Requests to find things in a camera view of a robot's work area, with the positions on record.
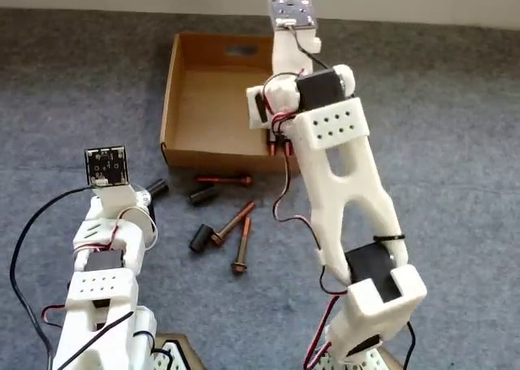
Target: black cable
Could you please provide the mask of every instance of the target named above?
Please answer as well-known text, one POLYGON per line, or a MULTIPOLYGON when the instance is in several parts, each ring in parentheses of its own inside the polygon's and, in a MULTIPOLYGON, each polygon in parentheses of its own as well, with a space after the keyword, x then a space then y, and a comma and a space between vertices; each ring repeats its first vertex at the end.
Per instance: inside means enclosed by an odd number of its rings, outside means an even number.
POLYGON ((137 331, 133 334, 133 336, 139 336, 139 335, 146 335, 148 336, 150 339, 152 339, 152 350, 153 348, 155 347, 155 337, 154 335, 150 332, 150 331, 137 331))
POLYGON ((414 352, 415 340, 416 340, 415 339, 414 328, 412 327, 412 323, 407 322, 406 326, 408 327, 409 335, 412 337, 412 342, 410 343, 409 349, 408 349, 408 353, 406 354, 405 365, 403 366, 403 370, 406 370, 408 368, 408 362, 410 361, 410 357, 412 356, 412 352, 414 352))
POLYGON ((171 366, 173 364, 173 356, 171 356, 170 351, 164 350, 162 348, 154 348, 152 350, 152 354, 163 354, 168 357, 168 366, 166 367, 167 370, 171 370, 171 366))
POLYGON ((316 57, 314 54, 310 53, 308 50, 304 49, 301 44, 300 44, 300 41, 298 40, 298 35, 296 34, 296 30, 294 29, 293 26, 287 26, 287 29, 291 32, 292 36, 294 37, 294 39, 296 40, 296 46, 298 47, 298 50, 305 54, 307 57, 309 57, 310 59, 312 59, 315 63, 317 63, 319 66, 321 67, 324 67, 325 69, 328 69, 329 67, 321 60, 319 59, 318 57, 316 57))
POLYGON ((349 292, 348 290, 330 291, 329 289, 326 289, 325 285, 323 284, 324 275, 325 275, 325 266, 322 266, 322 273, 319 275, 319 287, 321 287, 325 293, 330 294, 330 295, 345 295, 349 292))
POLYGON ((22 230, 22 233, 18 237, 18 240, 15 245, 15 250, 13 251, 13 255, 11 258, 11 266, 9 268, 9 280, 11 281, 11 286, 13 290, 15 291, 16 297, 18 298, 19 302, 21 303, 24 310, 27 312, 29 319, 31 320, 32 326, 36 330, 38 336, 40 337, 41 341, 45 345, 45 349, 47 351, 47 370, 52 370, 52 363, 53 363, 53 347, 52 343, 50 342, 49 338, 43 332, 43 329, 41 329, 40 323, 38 322, 33 309, 29 305, 27 299, 22 294, 18 282, 16 281, 16 263, 18 262, 18 256, 20 254, 20 248, 22 247, 22 244, 24 242, 25 237, 27 236, 27 233, 31 226, 33 226, 34 221, 37 220, 37 218, 50 206, 54 205, 57 201, 59 201, 62 198, 65 198, 66 196, 70 194, 79 193, 81 191, 84 191, 86 189, 91 189, 92 186, 82 187, 80 189, 71 189, 67 191, 66 193, 63 193, 59 195, 58 197, 51 199, 48 203, 40 207, 40 209, 34 213, 34 215, 30 218, 30 220, 27 222, 27 224, 24 227, 24 230, 22 230))
POLYGON ((105 333, 107 333, 108 331, 110 331, 111 329, 113 329, 114 327, 117 327, 119 324, 121 324, 123 321, 125 321, 126 319, 128 319, 130 316, 133 315, 133 311, 130 311, 129 313, 127 313, 126 315, 123 315, 121 317, 119 317, 116 321, 114 321, 113 323, 110 323, 110 324, 107 324, 105 325, 105 327, 103 327, 103 329, 101 331, 99 331, 96 336, 94 336, 92 339, 90 339, 88 342, 86 342, 78 351, 76 351, 76 353, 71 356, 69 359, 67 359, 59 368, 58 370, 63 370, 64 368, 66 368, 69 364, 71 364, 74 360, 77 359, 78 356, 80 356, 81 354, 83 354, 85 351, 88 350, 88 348, 94 344, 95 342, 97 342, 105 333))

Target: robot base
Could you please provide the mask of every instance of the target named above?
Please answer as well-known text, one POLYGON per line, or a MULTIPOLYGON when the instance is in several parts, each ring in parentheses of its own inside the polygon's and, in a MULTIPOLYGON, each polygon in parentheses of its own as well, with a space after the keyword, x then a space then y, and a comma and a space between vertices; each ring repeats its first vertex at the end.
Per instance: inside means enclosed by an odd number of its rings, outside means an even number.
POLYGON ((358 363, 337 363, 328 352, 314 366, 313 370, 394 370, 389 368, 377 350, 366 352, 366 359, 358 363))

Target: cardboard box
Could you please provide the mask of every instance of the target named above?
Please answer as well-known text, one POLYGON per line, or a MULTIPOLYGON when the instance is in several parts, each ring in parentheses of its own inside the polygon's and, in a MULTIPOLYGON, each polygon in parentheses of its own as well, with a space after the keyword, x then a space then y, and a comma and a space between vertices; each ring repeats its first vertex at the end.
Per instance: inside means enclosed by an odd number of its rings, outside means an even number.
POLYGON ((249 129, 245 96, 271 75, 271 51, 270 37, 175 36, 160 137, 169 166, 223 175, 284 170, 281 149, 268 154, 265 130, 249 129))

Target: electrical wire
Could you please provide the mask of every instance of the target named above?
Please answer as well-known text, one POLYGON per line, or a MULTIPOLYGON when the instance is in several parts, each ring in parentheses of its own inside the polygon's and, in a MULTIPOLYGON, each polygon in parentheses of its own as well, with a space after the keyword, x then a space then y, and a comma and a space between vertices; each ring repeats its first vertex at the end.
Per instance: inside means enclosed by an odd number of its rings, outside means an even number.
POLYGON ((37 220, 37 218, 49 207, 54 205, 57 201, 60 199, 65 198, 68 195, 76 194, 81 191, 85 191, 86 189, 92 189, 92 186, 86 186, 81 187, 80 189, 71 189, 63 194, 60 194, 56 198, 51 199, 48 203, 40 207, 40 209, 32 215, 32 217, 29 219, 27 224, 24 227, 24 230, 22 230, 22 233, 18 237, 18 240, 16 241, 15 250, 13 251, 13 255, 11 258, 11 266, 9 268, 9 280, 11 282, 11 286, 16 294, 16 297, 18 298, 20 304, 24 308, 24 310, 27 312, 29 319, 31 320, 31 324, 36 330, 38 337, 41 339, 43 344, 45 345, 45 349, 47 352, 47 370, 52 370, 52 364, 53 364, 53 347, 52 343, 50 342, 49 338, 43 331, 43 329, 40 326, 40 323, 38 322, 36 315, 34 314, 33 309, 29 305, 27 299, 22 294, 18 282, 16 281, 16 264, 18 262, 18 256, 20 255, 20 249, 22 247, 22 244, 24 243, 25 237, 27 236, 27 233, 29 229, 33 226, 34 222, 37 220))
POLYGON ((47 320, 47 312, 51 309, 65 309, 65 304, 62 303, 60 305, 49 305, 48 307, 44 307, 42 310, 41 310, 41 319, 43 320, 44 323, 46 323, 47 325, 50 325, 52 327, 56 327, 56 328, 63 328, 62 325, 60 324, 56 324, 56 323, 51 323, 50 321, 47 320))
POLYGON ((164 350, 163 348, 154 348, 152 350, 152 354, 163 354, 168 357, 168 365, 166 367, 167 370, 171 370, 171 366, 173 364, 173 356, 171 356, 170 351, 164 350))
POLYGON ((282 192, 280 193, 280 195, 278 196, 278 198, 273 203, 273 207, 272 207, 273 218, 275 220, 277 220, 278 222, 288 222, 288 221, 292 221, 292 220, 299 220, 299 221, 303 222, 305 224, 305 226, 310 230, 310 233, 312 234, 312 237, 314 239, 314 242, 316 243, 316 246, 318 247, 319 250, 321 250, 321 246, 319 245, 319 241, 318 241, 318 237, 316 236, 316 232, 312 228, 308 219, 306 219, 303 215, 292 215, 287 218, 280 218, 278 215, 278 207, 279 207, 280 203, 282 202, 282 199, 285 197, 285 195, 289 191, 289 188, 291 187, 291 178, 292 178, 291 165, 289 163, 289 157, 287 156, 285 150, 284 150, 284 163, 285 163, 285 186, 284 186, 284 189, 282 190, 282 192))
POLYGON ((71 364, 74 360, 76 360, 78 358, 78 356, 80 356, 85 351, 87 351, 88 348, 92 344, 97 342, 105 333, 109 332, 114 327, 117 327, 119 324, 121 324, 126 319, 130 318, 132 315, 133 315, 133 311, 130 311, 127 314, 119 317, 116 321, 105 325, 105 327, 103 327, 103 329, 101 331, 99 331, 96 334, 96 336, 94 336, 92 339, 90 339, 88 342, 86 342, 78 351, 76 351, 76 353, 73 356, 71 356, 69 359, 67 359, 65 362, 63 362, 63 364, 58 368, 58 370, 63 370, 64 368, 66 368, 69 364, 71 364))
POLYGON ((145 247, 145 250, 151 250, 156 244, 157 244, 157 241, 158 241, 158 229, 157 229, 157 225, 155 224, 155 221, 152 219, 152 217, 150 216, 150 214, 148 214, 146 211, 144 211, 142 208, 140 207, 137 207, 137 206, 130 206, 130 207, 125 207, 122 211, 119 212, 119 214, 116 216, 115 218, 115 223, 114 223, 114 228, 112 229, 112 232, 110 233, 110 241, 107 243, 107 244, 103 244, 103 243, 98 243, 98 242, 92 242, 92 243, 88 243, 88 244, 83 244, 81 246, 78 246, 74 249, 74 256, 76 257, 78 251, 80 250, 83 250, 83 249, 94 249, 94 250, 109 250, 111 247, 112 247, 112 244, 114 243, 114 240, 115 240, 115 234, 117 233, 117 231, 119 230, 119 221, 123 218, 123 215, 125 213, 127 213, 128 211, 131 211, 131 210, 137 210, 139 211, 141 214, 143 214, 148 220, 149 222, 151 223, 152 225, 152 230, 154 232, 154 240, 148 245, 145 247))
POLYGON ((133 334, 133 336, 146 335, 150 339, 152 339, 152 350, 155 348, 155 337, 150 331, 137 331, 133 334))
POLYGON ((319 287, 322 288, 322 290, 327 293, 327 294, 330 294, 330 295, 345 295, 347 294, 349 291, 348 290, 343 290, 343 291, 331 291, 329 289, 327 289, 325 287, 325 285, 323 284, 323 276, 325 275, 325 266, 322 266, 322 273, 319 275, 319 287))
POLYGON ((262 87, 262 99, 266 105, 266 109, 269 111, 269 113, 271 115, 274 115, 275 113, 273 112, 272 108, 271 108, 271 104, 269 103, 269 101, 267 100, 267 97, 266 97, 266 87, 269 83, 271 83, 276 77, 280 77, 280 76, 295 76, 295 77, 298 77, 300 76, 298 73, 295 73, 295 72, 280 72, 280 73, 276 73, 274 74, 273 76, 269 77, 265 83, 263 83, 263 87, 262 87))
POLYGON ((406 326, 408 327, 409 335, 412 337, 412 342, 410 343, 408 353, 406 354, 406 359, 405 359, 405 364, 403 366, 403 370, 406 370, 408 368, 408 363, 410 362, 410 358, 412 356, 412 353, 414 352, 415 341, 416 341, 415 331, 414 331, 414 327, 412 327, 412 323, 410 323, 408 321, 406 323, 406 326))
POLYGON ((298 48, 298 50, 305 54, 307 57, 309 57, 310 59, 312 59, 315 63, 317 63, 320 67, 323 67, 325 69, 328 69, 329 67, 321 60, 319 59, 318 57, 316 57, 314 54, 310 53, 308 50, 304 49, 301 44, 300 44, 300 41, 298 40, 298 35, 296 34, 296 30, 294 29, 294 27, 292 25, 288 25, 287 26, 287 30, 289 30, 292 34, 292 36, 294 37, 294 40, 296 41, 296 46, 298 48))
POLYGON ((318 329, 314 333, 314 337, 309 344, 309 348, 307 349, 307 354, 305 355, 305 359, 303 361, 304 370, 311 370, 319 359, 325 354, 325 352, 331 347, 331 343, 327 342, 323 345, 323 347, 318 351, 318 353, 311 359, 314 350, 316 350, 316 346, 318 345, 319 339, 322 336, 323 330, 325 329, 325 324, 327 323, 328 316, 332 312, 332 308, 336 304, 337 300, 340 299, 339 295, 336 295, 331 298, 330 302, 327 305, 327 309, 325 313, 323 313, 322 319, 319 321, 318 329))

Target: black wire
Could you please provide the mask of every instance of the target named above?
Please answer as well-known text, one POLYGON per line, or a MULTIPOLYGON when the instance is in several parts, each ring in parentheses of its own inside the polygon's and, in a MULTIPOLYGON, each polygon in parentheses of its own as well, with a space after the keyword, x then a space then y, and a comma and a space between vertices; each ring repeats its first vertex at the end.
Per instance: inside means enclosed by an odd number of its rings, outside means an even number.
POLYGON ((163 354, 168 357, 168 366, 166 367, 167 370, 171 370, 171 366, 173 364, 173 356, 171 356, 170 351, 164 350, 162 348, 154 348, 152 350, 152 354, 163 354))
POLYGON ((271 209, 273 218, 277 220, 278 222, 289 222, 293 220, 301 221, 305 224, 305 226, 309 229, 310 234, 312 235, 312 238, 314 239, 314 243, 318 247, 319 250, 321 250, 321 246, 319 245, 318 236, 316 236, 316 232, 312 228, 312 225, 310 222, 303 216, 303 215, 292 215, 287 218, 279 218, 278 217, 278 206, 281 203, 282 199, 284 199, 285 195, 289 191, 289 188, 291 187, 291 179, 293 178, 293 175, 291 173, 291 163, 289 162, 289 157, 287 156, 287 153, 284 150, 284 164, 285 164, 285 186, 282 192, 280 193, 279 197, 275 200, 273 203, 273 207, 271 209))
POLYGON ((412 356, 412 352, 414 352, 415 340, 416 340, 415 339, 414 328, 412 327, 412 323, 407 322, 406 326, 408 327, 409 335, 412 337, 412 342, 410 343, 409 349, 408 349, 408 353, 406 354, 405 365, 403 366, 403 370, 406 370, 408 368, 408 362, 410 361, 410 357, 412 356))
POLYGON ((119 317, 116 321, 114 321, 113 323, 110 323, 110 324, 107 324, 105 325, 105 327, 103 327, 103 329, 101 331, 99 331, 96 336, 94 336, 92 339, 90 339, 88 342, 86 342, 78 351, 76 351, 76 353, 71 356, 69 359, 67 359, 59 368, 58 370, 63 370, 64 368, 66 368, 69 364, 71 364, 74 360, 76 360, 76 358, 78 356, 80 356, 81 354, 83 354, 85 351, 88 350, 88 348, 94 344, 95 342, 97 342, 105 333, 107 333, 108 331, 110 331, 111 329, 113 329, 114 327, 117 327, 119 324, 121 324, 123 321, 125 321, 126 319, 128 319, 129 317, 131 317, 133 315, 133 311, 130 311, 129 313, 127 313, 126 315, 123 315, 121 317, 119 317))
POLYGON ((18 240, 16 241, 15 250, 13 251, 13 255, 11 258, 11 266, 9 268, 9 280, 11 281, 11 286, 13 290, 15 291, 16 297, 18 298, 19 302, 22 305, 22 308, 27 312, 29 319, 31 320, 32 326, 36 330, 38 336, 40 337, 41 341, 45 345, 45 349, 47 351, 47 370, 52 370, 52 363, 53 363, 53 347, 52 343, 50 342, 49 338, 47 337, 46 333, 43 332, 43 329, 41 329, 40 323, 38 322, 33 309, 29 305, 27 299, 22 294, 18 282, 16 281, 16 263, 18 262, 18 256, 20 254, 20 248, 22 247, 22 243, 24 242, 25 237, 27 236, 27 233, 31 226, 33 226, 34 221, 37 220, 37 218, 43 213, 45 210, 47 210, 50 206, 54 205, 57 201, 59 201, 62 198, 65 198, 66 196, 70 194, 79 193, 81 191, 84 191, 86 189, 91 189, 92 186, 82 187, 80 189, 71 189, 67 191, 66 193, 63 193, 59 195, 58 197, 51 199, 48 203, 40 207, 40 209, 34 213, 34 215, 30 218, 30 220, 27 222, 27 224, 24 227, 24 230, 22 230, 22 233, 18 237, 18 240))
POLYGON ((349 292, 348 290, 330 291, 329 289, 326 289, 325 285, 323 284, 324 275, 325 275, 325 266, 322 266, 322 273, 319 275, 319 287, 321 287, 325 293, 330 294, 330 295, 345 295, 349 292))
POLYGON ((310 59, 312 59, 315 63, 317 63, 319 66, 321 67, 324 67, 325 69, 328 69, 329 67, 321 60, 319 59, 318 57, 316 57, 314 54, 310 53, 308 50, 304 49, 301 44, 300 44, 300 41, 298 40, 298 35, 296 34, 296 30, 294 29, 293 26, 288 26, 287 29, 291 32, 292 36, 294 37, 294 39, 296 40, 296 46, 298 47, 298 50, 305 54, 307 57, 309 57, 310 59))
POLYGON ((133 334, 133 336, 139 336, 139 335, 146 335, 148 336, 150 339, 152 339, 152 350, 153 348, 155 347, 155 337, 154 335, 150 332, 150 331, 137 331, 133 334))

